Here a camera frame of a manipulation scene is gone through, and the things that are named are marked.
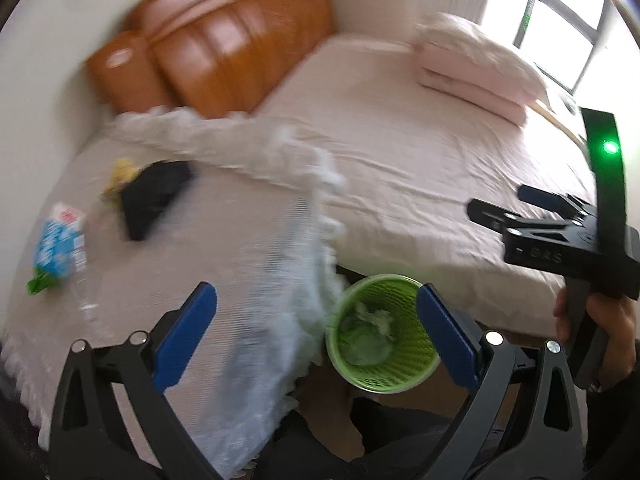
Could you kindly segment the person's right hand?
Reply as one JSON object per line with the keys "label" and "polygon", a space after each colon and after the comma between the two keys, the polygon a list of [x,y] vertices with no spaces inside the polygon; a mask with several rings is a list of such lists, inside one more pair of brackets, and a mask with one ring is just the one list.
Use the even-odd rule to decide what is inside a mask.
{"label": "person's right hand", "polygon": [[636,303],[625,296],[612,299],[591,294],[587,299],[586,311],[608,334],[598,383],[603,390],[613,388],[629,377],[637,364]]}

